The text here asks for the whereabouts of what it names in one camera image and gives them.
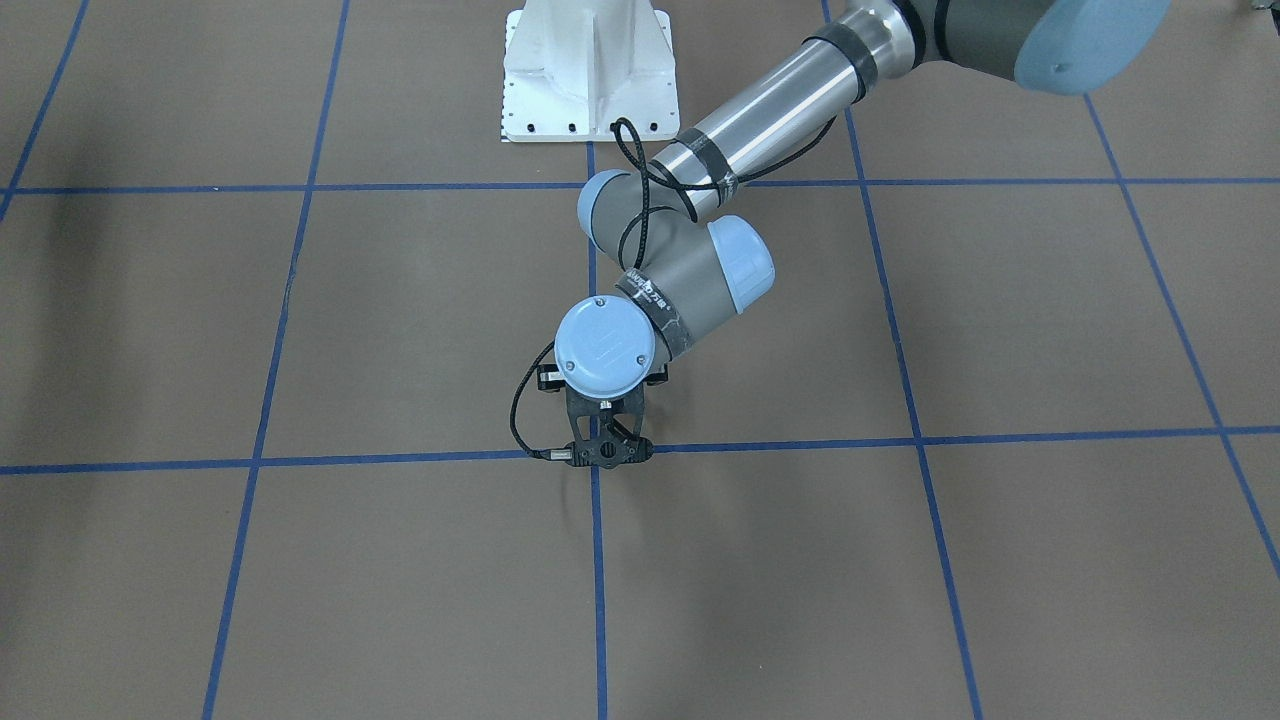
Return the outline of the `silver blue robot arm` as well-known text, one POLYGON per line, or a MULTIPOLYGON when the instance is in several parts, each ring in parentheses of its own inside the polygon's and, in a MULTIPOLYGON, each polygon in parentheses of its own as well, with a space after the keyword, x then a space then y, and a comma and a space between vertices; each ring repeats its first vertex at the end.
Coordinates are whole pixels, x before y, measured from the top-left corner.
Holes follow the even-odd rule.
POLYGON ((850 1, 774 69, 654 156, 584 187, 579 222, 623 275, 566 313, 543 391, 614 404, 774 282, 762 237, 712 220, 749 182, 813 150, 877 85, 947 61, 1041 94, 1083 95, 1155 36, 1166 1, 850 1))

